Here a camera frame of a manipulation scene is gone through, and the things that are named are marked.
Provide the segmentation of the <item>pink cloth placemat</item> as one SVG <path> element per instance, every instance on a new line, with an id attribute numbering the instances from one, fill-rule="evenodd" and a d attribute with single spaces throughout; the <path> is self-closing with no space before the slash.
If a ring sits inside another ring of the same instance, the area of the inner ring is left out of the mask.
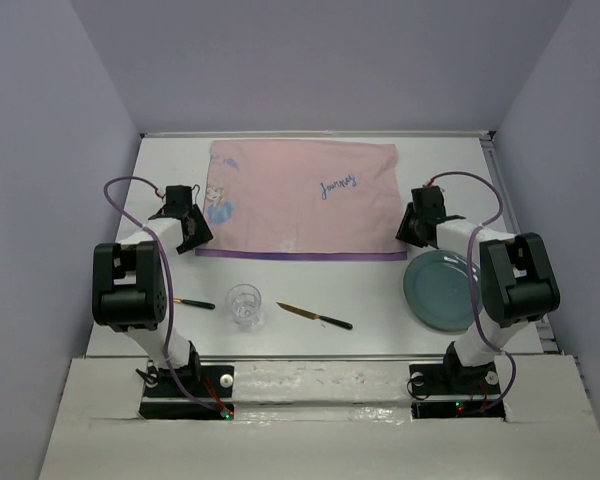
<path id="1" fill-rule="evenodd" d="M 393 144 L 216 140 L 204 197 L 204 257 L 394 261 L 403 203 Z"/>

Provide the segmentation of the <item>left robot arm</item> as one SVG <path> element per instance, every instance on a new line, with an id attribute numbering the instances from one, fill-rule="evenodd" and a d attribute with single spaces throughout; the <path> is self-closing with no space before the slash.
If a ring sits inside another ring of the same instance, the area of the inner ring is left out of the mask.
<path id="1" fill-rule="evenodd" d="M 124 210 L 109 194 L 121 182 L 115 178 L 103 188 L 105 199 L 136 230 L 114 243 L 94 248 L 92 316 L 94 322 L 133 340 L 152 360 L 156 371 L 146 382 L 166 378 L 175 392 L 189 395 L 202 381 L 199 353 L 175 327 L 174 281 L 168 253 L 184 254 L 213 239 L 196 203 L 197 185 L 168 186 L 130 176 L 154 190 L 162 201 L 158 211 L 140 220 Z"/>

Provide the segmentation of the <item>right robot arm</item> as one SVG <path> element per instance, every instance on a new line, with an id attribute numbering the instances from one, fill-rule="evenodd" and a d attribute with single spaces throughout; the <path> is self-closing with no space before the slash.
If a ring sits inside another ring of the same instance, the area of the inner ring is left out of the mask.
<path id="1" fill-rule="evenodd" d="M 450 215 L 441 188 L 426 185 L 413 189 L 396 237 L 422 250 L 403 280 L 412 312 L 433 328 L 460 334 L 441 362 L 412 368 L 409 393 L 419 401 L 476 391 L 503 395 L 495 359 L 518 332 L 560 304 L 541 236 Z M 453 309 L 463 321 L 457 328 Z"/>

